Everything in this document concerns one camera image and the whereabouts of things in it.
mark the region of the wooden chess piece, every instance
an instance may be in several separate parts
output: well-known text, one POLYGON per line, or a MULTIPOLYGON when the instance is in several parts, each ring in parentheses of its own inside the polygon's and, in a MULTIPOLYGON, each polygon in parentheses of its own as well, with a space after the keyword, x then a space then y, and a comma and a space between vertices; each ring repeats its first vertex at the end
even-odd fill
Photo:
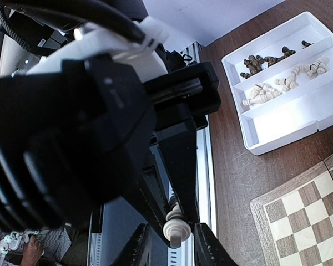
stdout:
POLYGON ((260 72, 261 71, 261 67, 260 67, 259 61, 254 57, 254 55, 250 55, 248 57, 248 59, 251 61, 251 64, 253 65, 253 67, 255 67, 256 71, 260 72))
POLYGON ((248 79, 248 78, 250 78, 252 76, 252 74, 242 72, 242 73, 240 73, 240 76, 242 78, 248 79))
POLYGON ((305 40, 303 40, 301 43, 302 43, 302 45, 303 45, 305 48, 307 48, 308 46, 312 45, 311 43, 308 43, 308 42, 306 42, 305 40))
POLYGON ((247 68, 251 65, 251 61, 244 59, 244 65, 246 65, 247 68))
POLYGON ((262 65, 262 64, 264 64, 264 63, 265 63, 265 60, 264 60, 264 58, 263 58, 263 57, 261 57, 260 55, 257 55, 257 56, 256 56, 256 58, 257 58, 257 60, 258 60, 258 62, 259 62, 259 64, 260 64, 260 65, 262 65))
POLYGON ((289 57, 289 56, 291 56, 291 55, 293 55, 293 54, 296 53, 296 51, 294 51, 294 50, 290 50, 290 49, 289 49, 288 47, 286 47, 286 46, 284 46, 284 47, 282 48, 282 52, 285 54, 286 57, 289 57))
POLYGON ((264 57, 264 61, 270 62, 273 60, 274 57, 264 57))

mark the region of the white robot part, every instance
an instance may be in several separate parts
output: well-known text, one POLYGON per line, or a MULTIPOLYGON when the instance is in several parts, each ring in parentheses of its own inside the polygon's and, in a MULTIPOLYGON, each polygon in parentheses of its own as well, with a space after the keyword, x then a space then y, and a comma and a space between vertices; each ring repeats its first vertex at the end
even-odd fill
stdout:
POLYGON ((25 243, 29 242, 31 234, 37 235, 39 231, 26 230, 24 232, 12 231, 10 235, 6 235, 0 241, 0 266, 15 266, 5 261, 5 256, 9 251, 22 249, 25 243))
POLYGON ((165 64, 154 49, 166 41, 169 33, 162 22, 151 17, 146 17, 139 26, 146 33, 142 44, 131 43, 108 29, 98 28, 60 48, 30 69, 27 75, 59 73, 63 60, 84 60, 107 53, 114 61, 131 65, 142 83, 167 74, 165 64))

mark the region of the chess piece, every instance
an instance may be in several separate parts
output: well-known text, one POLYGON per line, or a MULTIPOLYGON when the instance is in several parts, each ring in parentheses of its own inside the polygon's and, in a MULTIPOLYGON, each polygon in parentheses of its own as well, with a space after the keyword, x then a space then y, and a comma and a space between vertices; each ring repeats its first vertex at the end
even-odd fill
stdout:
POLYGON ((269 96, 269 97, 271 97, 273 99, 273 98, 279 97, 281 95, 281 92, 279 92, 278 90, 268 91, 266 93, 266 95, 269 96))
POLYGON ((264 64, 265 60, 264 60, 263 57, 261 57, 260 55, 257 55, 256 58, 257 58, 260 65, 264 64))
POLYGON ((251 92, 250 92, 250 94, 249 94, 249 99, 254 99, 254 98, 257 97, 259 94, 261 94, 262 91, 263 91, 263 90, 262 90, 261 86, 255 84, 255 87, 253 88, 253 90, 251 90, 251 92))
POLYGON ((248 78, 250 78, 252 76, 252 74, 242 72, 242 73, 240 73, 240 76, 242 78, 248 79, 248 78))
POLYGON ((318 59, 316 59, 312 64, 311 64, 311 68, 310 70, 307 72, 307 76, 309 78, 312 78, 318 71, 318 67, 321 63, 323 63, 323 65, 321 65, 321 70, 320 70, 320 73, 323 73, 323 71, 326 71, 326 64, 328 62, 328 58, 326 57, 320 57, 318 59))
POLYGON ((302 43, 302 45, 303 45, 305 48, 307 48, 308 46, 312 45, 311 43, 308 43, 308 42, 306 42, 305 40, 303 40, 301 43, 302 43))
POLYGON ((317 68, 318 76, 323 75, 327 71, 328 71, 327 66, 324 63, 320 63, 318 68, 317 68))
POLYGON ((270 93, 274 93, 277 90, 274 89, 272 86, 268 85, 268 84, 264 84, 263 85, 263 91, 265 91, 266 93, 270 92, 270 93))
POLYGON ((265 57, 265 58, 264 58, 264 61, 266 61, 266 62, 270 62, 270 61, 273 60, 273 58, 274 58, 274 57, 265 57))
POLYGON ((287 93, 288 91, 290 91, 290 88, 287 87, 287 86, 283 86, 282 87, 282 91, 285 92, 285 93, 287 93))
POLYGON ((272 99, 272 98, 269 95, 266 95, 266 94, 258 95, 254 99, 243 100, 242 105, 250 106, 252 104, 263 104, 263 103, 266 103, 267 101, 269 101, 270 99, 272 99))
POLYGON ((247 68, 251 65, 251 61, 244 59, 244 65, 246 65, 247 68))
POLYGON ((287 86, 289 89, 295 89, 296 83, 291 79, 275 79, 276 85, 284 85, 287 86))
POLYGON ((259 61, 254 57, 254 55, 250 55, 248 57, 248 59, 251 61, 251 64, 253 65, 253 67, 256 69, 257 72, 261 71, 261 67, 259 64, 259 61))
POLYGON ((294 69, 291 71, 292 74, 298 75, 300 73, 301 69, 299 66, 295 66, 294 69))
POLYGON ((290 50, 290 49, 289 49, 288 47, 286 47, 286 46, 284 46, 284 47, 282 48, 282 52, 285 54, 286 57, 289 57, 289 56, 291 56, 291 55, 293 55, 293 54, 296 53, 296 51, 294 51, 294 50, 290 50))
POLYGON ((300 65, 299 66, 301 72, 308 72, 311 70, 311 65, 300 65))
POLYGON ((289 75, 286 79, 296 81, 296 75, 294 75, 294 73, 291 73, 291 75, 289 75))
POLYGON ((247 68, 249 68, 249 72, 251 73, 251 75, 255 75, 256 73, 258 73, 257 68, 255 66, 253 66, 253 64, 250 60, 244 59, 244 64, 246 65, 247 68))

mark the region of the checkered board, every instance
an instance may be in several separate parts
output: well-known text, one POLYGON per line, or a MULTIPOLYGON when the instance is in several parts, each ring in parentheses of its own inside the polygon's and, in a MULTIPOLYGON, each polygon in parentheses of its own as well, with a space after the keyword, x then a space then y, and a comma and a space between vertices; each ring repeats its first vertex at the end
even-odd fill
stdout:
POLYGON ((333 169, 321 164, 251 203, 267 265, 333 265, 333 169))

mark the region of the white chess piece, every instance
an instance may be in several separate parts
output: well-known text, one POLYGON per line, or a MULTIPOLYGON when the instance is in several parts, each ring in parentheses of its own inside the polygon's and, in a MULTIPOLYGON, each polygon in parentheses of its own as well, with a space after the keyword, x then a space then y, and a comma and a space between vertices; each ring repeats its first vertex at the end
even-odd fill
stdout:
POLYGON ((299 69, 301 72, 308 72, 311 70, 311 65, 299 65, 299 69))
POLYGON ((255 87, 253 88, 253 90, 251 90, 250 94, 249 94, 249 99, 254 99, 255 97, 257 97, 259 94, 265 94, 261 92, 262 88, 260 85, 255 85, 255 87))
POLYGON ((292 79, 289 79, 289 80, 288 79, 275 79, 275 84, 286 86, 289 89, 296 88, 296 83, 292 79))
POLYGON ((264 84, 263 86, 263 90, 267 93, 267 92, 275 92, 277 91, 276 89, 274 89, 272 86, 270 86, 269 84, 264 84))
POLYGON ((329 62, 329 59, 325 56, 322 56, 320 58, 317 58, 310 67, 310 70, 307 72, 307 76, 309 78, 312 78, 317 72, 318 72, 318 68, 321 65, 320 68, 320 73, 319 75, 324 74, 327 70, 327 63, 329 62))
POLYGON ((282 91, 285 92, 285 93, 287 93, 288 91, 290 91, 290 88, 287 87, 287 86, 283 86, 282 87, 282 91))
POLYGON ((266 103, 267 101, 269 101, 270 99, 272 99, 272 97, 269 95, 266 95, 266 94, 258 95, 254 99, 243 100, 242 105, 250 106, 252 104, 263 104, 263 103, 266 103))
POLYGON ((324 63, 320 63, 317 69, 318 76, 323 75, 328 71, 328 67, 324 63))
POLYGON ((281 95, 281 92, 279 92, 278 90, 268 91, 268 92, 266 92, 266 95, 273 99, 273 98, 279 97, 281 95))

